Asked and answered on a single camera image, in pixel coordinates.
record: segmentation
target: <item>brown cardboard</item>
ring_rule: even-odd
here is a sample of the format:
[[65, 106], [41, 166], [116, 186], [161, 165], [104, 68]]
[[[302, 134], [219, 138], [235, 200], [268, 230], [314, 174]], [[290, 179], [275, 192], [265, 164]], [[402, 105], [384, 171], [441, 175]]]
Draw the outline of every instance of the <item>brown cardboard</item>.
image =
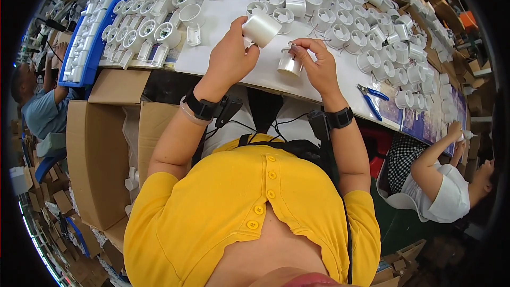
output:
[[147, 179], [147, 169], [154, 147], [166, 126], [179, 111], [178, 105], [142, 102], [138, 129], [138, 173], [140, 187]]
[[128, 217], [125, 216], [118, 223], [104, 231], [106, 238], [109, 239], [112, 245], [122, 254], [124, 254], [124, 232], [128, 225], [128, 220]]

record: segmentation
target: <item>blue plastic tray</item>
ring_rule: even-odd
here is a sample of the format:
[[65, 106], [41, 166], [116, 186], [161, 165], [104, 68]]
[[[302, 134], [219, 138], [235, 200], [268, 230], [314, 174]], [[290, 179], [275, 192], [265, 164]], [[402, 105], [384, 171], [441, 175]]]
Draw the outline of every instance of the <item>blue plastic tray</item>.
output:
[[[97, 67], [99, 65], [99, 60], [101, 59], [101, 56], [103, 55], [103, 50], [105, 49], [105, 44], [101, 39], [101, 35], [103, 34], [103, 31], [105, 30], [106, 26], [111, 25], [113, 23], [113, 20], [115, 19], [115, 14], [113, 14], [113, 8], [115, 5], [121, 0], [113, 0], [108, 9], [106, 10], [105, 17], [103, 18], [102, 22], [99, 24], [99, 29], [97, 30], [94, 39], [92, 41], [92, 45], [90, 48], [90, 51], [87, 55], [87, 59], [85, 60], [85, 65], [83, 66], [83, 73], [82, 77], [80, 79], [80, 82], [70, 82], [70, 81], [63, 81], [64, 78], [64, 71], [65, 71], [65, 65], [67, 62], [67, 58], [69, 56], [69, 52], [71, 51], [71, 45], [70, 44], [67, 47], [67, 51], [64, 56], [64, 61], [62, 63], [62, 67], [60, 69], [59, 74], [59, 86], [71, 86], [71, 87], [81, 87], [84, 85], [92, 85], [94, 83], [95, 75], [97, 72]], [[76, 33], [78, 32], [78, 29], [83, 21], [83, 17], [78, 20], [75, 28], [75, 32], [71, 36], [70, 43], [74, 42], [74, 37], [76, 36]]]

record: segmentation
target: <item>hair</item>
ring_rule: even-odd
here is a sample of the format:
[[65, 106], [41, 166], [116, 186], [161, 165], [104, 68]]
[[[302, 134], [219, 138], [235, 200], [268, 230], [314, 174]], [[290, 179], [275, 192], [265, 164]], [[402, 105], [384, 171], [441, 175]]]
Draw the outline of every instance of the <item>hair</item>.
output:
[[20, 92], [20, 87], [22, 86], [22, 83], [23, 83], [22, 72], [17, 67], [16, 69], [14, 69], [14, 74], [12, 76], [11, 95], [14, 101], [16, 101], [16, 103], [18, 104], [23, 101], [22, 94]]

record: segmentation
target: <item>blue handle pliers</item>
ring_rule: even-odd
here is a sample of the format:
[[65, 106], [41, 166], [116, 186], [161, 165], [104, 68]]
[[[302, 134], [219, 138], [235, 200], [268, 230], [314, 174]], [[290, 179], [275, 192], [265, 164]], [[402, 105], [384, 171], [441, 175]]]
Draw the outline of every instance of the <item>blue handle pliers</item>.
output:
[[389, 98], [387, 95], [385, 95], [384, 93], [382, 92], [379, 92], [377, 90], [374, 90], [374, 89], [371, 89], [369, 87], [365, 87], [365, 86], [362, 86], [361, 84], [358, 83], [358, 89], [360, 89], [361, 93], [363, 93], [363, 97], [365, 98], [365, 101], [367, 102], [368, 106], [370, 107], [370, 109], [372, 110], [372, 113], [375, 115], [375, 117], [379, 120], [379, 121], [382, 121], [383, 118], [381, 117], [381, 115], [379, 114], [379, 111], [377, 111], [377, 109], [375, 108], [375, 105], [374, 103], [372, 102], [372, 99], [370, 99], [370, 97], [367, 95], [368, 94], [372, 94], [373, 96], [376, 96], [376, 97], [379, 97], [385, 101], [389, 101]]

